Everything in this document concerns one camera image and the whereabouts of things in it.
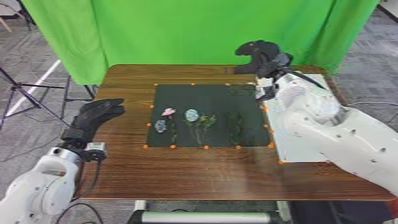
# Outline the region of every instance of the pink flower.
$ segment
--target pink flower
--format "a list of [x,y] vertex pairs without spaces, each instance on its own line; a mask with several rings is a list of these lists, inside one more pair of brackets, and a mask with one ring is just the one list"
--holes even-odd
[[175,113],[175,110],[172,108],[166,108],[161,113],[161,116],[170,116],[173,113]]

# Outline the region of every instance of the white flower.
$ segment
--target white flower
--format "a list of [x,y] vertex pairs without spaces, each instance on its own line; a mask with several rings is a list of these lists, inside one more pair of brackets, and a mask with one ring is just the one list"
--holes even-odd
[[198,113],[193,109],[188,109],[184,112],[184,118],[188,122],[195,122],[198,119]]
[[154,123],[154,129],[157,133],[163,133],[166,130],[165,120],[157,120]]

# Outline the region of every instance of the white wall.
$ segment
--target white wall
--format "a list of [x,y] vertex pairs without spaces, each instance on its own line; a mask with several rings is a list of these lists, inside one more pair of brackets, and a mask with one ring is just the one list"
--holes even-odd
[[[5,3],[15,11],[21,10],[21,6],[15,0],[0,0],[1,3]],[[0,5],[0,16],[12,16],[15,13],[14,11]]]
[[398,17],[398,0],[387,0],[387,2],[381,1],[380,5]]

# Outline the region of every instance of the orange marker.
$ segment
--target orange marker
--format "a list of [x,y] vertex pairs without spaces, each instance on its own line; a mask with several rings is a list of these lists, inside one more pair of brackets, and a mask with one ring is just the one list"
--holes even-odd
[[273,142],[269,142],[268,149],[273,149],[273,148],[275,148],[275,144],[273,144]]

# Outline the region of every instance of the flower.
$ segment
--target flower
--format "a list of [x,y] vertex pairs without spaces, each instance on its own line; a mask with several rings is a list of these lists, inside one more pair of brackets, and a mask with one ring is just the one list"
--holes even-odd
[[175,110],[172,108],[166,108],[161,113],[161,116],[170,116],[173,113],[175,113]]
[[188,109],[184,112],[184,118],[188,122],[195,122],[198,119],[198,113],[193,109]]
[[154,123],[154,129],[157,133],[163,133],[166,130],[165,120],[157,120]]

